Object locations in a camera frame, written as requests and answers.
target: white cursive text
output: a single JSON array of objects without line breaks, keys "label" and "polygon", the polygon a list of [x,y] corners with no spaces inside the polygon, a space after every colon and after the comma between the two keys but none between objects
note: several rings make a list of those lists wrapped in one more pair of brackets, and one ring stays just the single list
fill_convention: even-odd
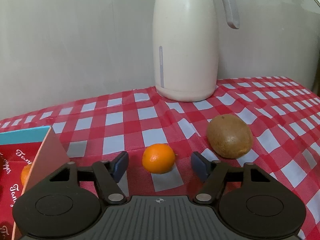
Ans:
[{"label": "white cursive text", "polygon": [[26,161],[28,164],[31,164],[32,162],[27,160],[24,155],[26,155],[25,153],[23,153],[21,150],[17,150],[16,155],[19,156],[22,160]]},{"label": "white cursive text", "polygon": [[10,173],[10,167],[9,167],[9,162],[5,159],[5,158],[3,158],[3,154],[2,153],[0,153],[0,158],[2,158],[3,160],[4,160],[4,164],[2,165],[3,166],[3,170],[5,170],[6,172],[7,172],[7,174],[9,174]]},{"label": "white cursive text", "polygon": [[8,228],[6,226],[0,227],[0,234],[2,234],[2,239],[4,240],[9,235]]},{"label": "white cursive text", "polygon": [[12,187],[10,187],[10,191],[11,191],[11,197],[12,197],[13,203],[15,203],[17,200],[17,197],[15,196],[15,191],[19,191],[19,185],[14,184]]}]

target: partially hidden orange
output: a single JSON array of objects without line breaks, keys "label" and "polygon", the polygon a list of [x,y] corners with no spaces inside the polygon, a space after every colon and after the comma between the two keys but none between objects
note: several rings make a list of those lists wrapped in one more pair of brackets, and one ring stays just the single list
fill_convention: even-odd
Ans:
[{"label": "partially hidden orange", "polygon": [[142,156],[142,165],[150,173],[166,173],[174,165],[175,154],[166,144],[153,144],[146,148]]},{"label": "partially hidden orange", "polygon": [[27,177],[28,177],[28,174],[30,172],[30,169],[31,169],[31,166],[32,166],[32,163],[28,164],[27,166],[25,166],[23,169],[22,169],[22,172],[21,172],[21,183],[22,185],[24,186],[24,184],[26,183],[26,180],[27,180]]}]

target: red box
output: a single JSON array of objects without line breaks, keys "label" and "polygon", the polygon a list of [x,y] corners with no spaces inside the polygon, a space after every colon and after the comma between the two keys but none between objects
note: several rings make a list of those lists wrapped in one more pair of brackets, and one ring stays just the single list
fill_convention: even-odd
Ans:
[{"label": "red box", "polygon": [[[50,126],[0,133],[0,159],[0,238],[15,240],[21,237],[12,217],[17,198],[70,159]],[[20,175],[29,163],[23,187]]]}]

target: wall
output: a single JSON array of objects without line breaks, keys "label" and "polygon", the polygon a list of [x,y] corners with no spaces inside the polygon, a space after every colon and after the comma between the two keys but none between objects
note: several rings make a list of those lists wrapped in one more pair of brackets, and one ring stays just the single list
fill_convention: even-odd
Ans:
[{"label": "wall", "polygon": [[154,84],[154,0],[0,0],[0,119]]},{"label": "wall", "polygon": [[[313,0],[221,0],[219,78],[286,75],[311,87],[320,50]],[[0,0],[0,119],[154,85],[154,0]]]}]

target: table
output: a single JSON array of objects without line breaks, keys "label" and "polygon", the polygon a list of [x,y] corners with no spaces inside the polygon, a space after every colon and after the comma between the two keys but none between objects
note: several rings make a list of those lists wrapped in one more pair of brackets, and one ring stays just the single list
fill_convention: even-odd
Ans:
[{"label": "table", "polygon": [[[248,154],[224,161],[254,162],[298,195],[307,206],[299,236],[320,238],[320,99],[286,77],[218,80],[210,98],[194,103],[163,98],[155,87],[103,95],[2,120],[0,132],[52,125],[78,165],[127,151],[129,167],[119,182],[127,196],[192,196],[201,182],[189,157],[198,151],[210,161],[219,158],[205,136],[219,114],[239,116],[254,136]],[[169,173],[150,174],[142,167],[144,149],[154,143],[168,143],[176,153]],[[81,185],[94,190],[91,182]]]}]

